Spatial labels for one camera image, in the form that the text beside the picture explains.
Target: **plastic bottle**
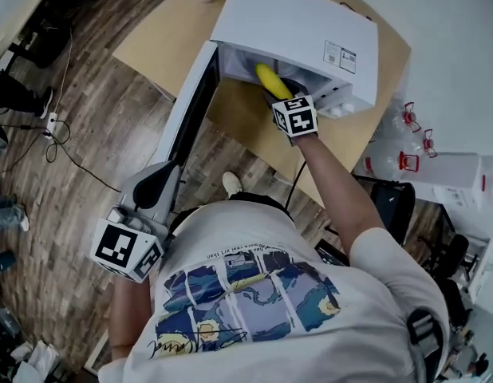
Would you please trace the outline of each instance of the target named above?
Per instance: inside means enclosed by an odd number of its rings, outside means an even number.
[[[418,172],[420,156],[404,140],[381,139],[367,145],[355,172],[361,176],[398,181],[406,171]]]
[[[413,105],[413,102],[403,105],[399,101],[393,101],[381,118],[375,136],[379,139],[401,139],[421,131],[422,128],[416,122]]]
[[[427,156],[429,158],[437,157],[438,154],[434,149],[435,141],[431,139],[432,129],[420,130],[413,133],[411,136],[406,136],[404,140],[408,142],[408,151],[419,156]]]

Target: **white t-shirt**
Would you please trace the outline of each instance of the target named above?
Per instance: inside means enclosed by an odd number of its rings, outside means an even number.
[[[448,341],[437,285],[380,228],[354,242],[351,267],[332,266],[282,211],[228,200],[188,217],[171,252],[154,315],[101,383],[414,382],[406,319],[418,307]]]

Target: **graphic print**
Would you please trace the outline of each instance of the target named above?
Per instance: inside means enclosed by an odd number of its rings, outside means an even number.
[[[277,273],[307,332],[340,312],[337,288],[307,263],[292,264]]]
[[[253,251],[240,252],[238,254],[223,257],[227,271],[227,281],[233,283],[245,278],[261,274]]]
[[[197,324],[199,352],[222,349],[241,342],[247,335],[235,321],[225,298],[199,304],[191,313]]]
[[[224,255],[223,267],[214,262],[174,274],[164,283],[170,295],[164,308],[171,313],[155,326],[156,340],[149,344],[152,356],[321,333],[323,329],[317,330],[341,311],[339,291],[310,264],[293,262],[285,251],[259,256],[242,251]],[[216,267],[227,276],[228,291],[220,284]]]
[[[236,291],[235,297],[252,341],[276,341],[291,331],[287,306],[270,278]]]
[[[293,259],[285,251],[271,251],[262,256],[266,271],[280,270],[293,262]]]
[[[188,272],[188,286],[195,303],[210,302],[225,293],[215,266],[202,266]]]
[[[164,303],[164,308],[167,312],[176,312],[191,306],[190,298],[186,294],[186,274],[184,271],[179,271],[173,274],[164,286],[171,297]]]
[[[156,324],[154,353],[159,352],[158,356],[193,353],[196,350],[197,339],[187,310],[169,314]]]

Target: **power strip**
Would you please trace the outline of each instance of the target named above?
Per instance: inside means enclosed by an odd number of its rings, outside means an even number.
[[[56,113],[51,112],[48,115],[48,123],[46,125],[46,129],[52,134],[55,134],[55,127],[56,127],[56,120],[58,118],[58,115]],[[51,140],[52,138],[49,136],[46,136],[46,139]]]

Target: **black and white marker cube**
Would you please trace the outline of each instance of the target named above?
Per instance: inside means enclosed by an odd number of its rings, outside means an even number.
[[[162,255],[160,242],[154,235],[99,220],[90,258],[106,270],[143,282]]]
[[[288,137],[317,132],[317,113],[312,97],[299,97],[271,105],[275,123]]]

